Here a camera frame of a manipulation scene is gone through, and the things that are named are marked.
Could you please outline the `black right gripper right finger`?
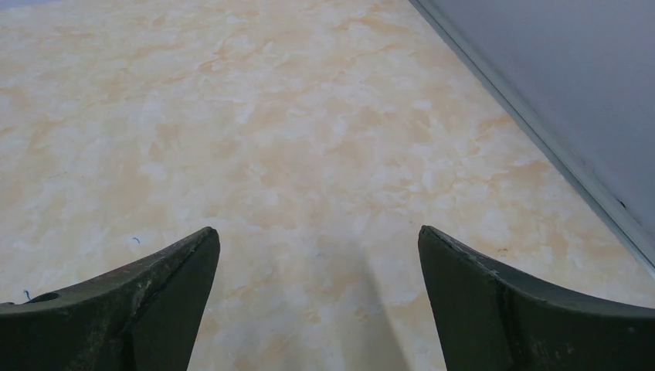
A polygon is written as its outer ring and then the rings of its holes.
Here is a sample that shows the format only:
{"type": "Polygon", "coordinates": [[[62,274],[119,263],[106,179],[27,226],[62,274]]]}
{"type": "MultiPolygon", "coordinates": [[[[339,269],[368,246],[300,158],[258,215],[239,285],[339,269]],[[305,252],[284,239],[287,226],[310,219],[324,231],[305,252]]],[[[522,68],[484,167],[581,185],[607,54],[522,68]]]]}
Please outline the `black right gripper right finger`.
{"type": "Polygon", "coordinates": [[[418,239],[449,370],[652,370],[654,311],[583,294],[432,227],[418,239]]]}

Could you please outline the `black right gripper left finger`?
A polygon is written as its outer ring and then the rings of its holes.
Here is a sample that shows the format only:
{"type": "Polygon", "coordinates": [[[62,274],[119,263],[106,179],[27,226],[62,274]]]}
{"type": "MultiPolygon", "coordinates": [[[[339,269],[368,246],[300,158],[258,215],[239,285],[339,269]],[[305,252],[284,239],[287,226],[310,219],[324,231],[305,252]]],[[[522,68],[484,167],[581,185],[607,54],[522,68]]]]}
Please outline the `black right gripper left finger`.
{"type": "Polygon", "coordinates": [[[1,306],[3,370],[185,370],[219,262],[199,231],[122,267],[1,306]]]}

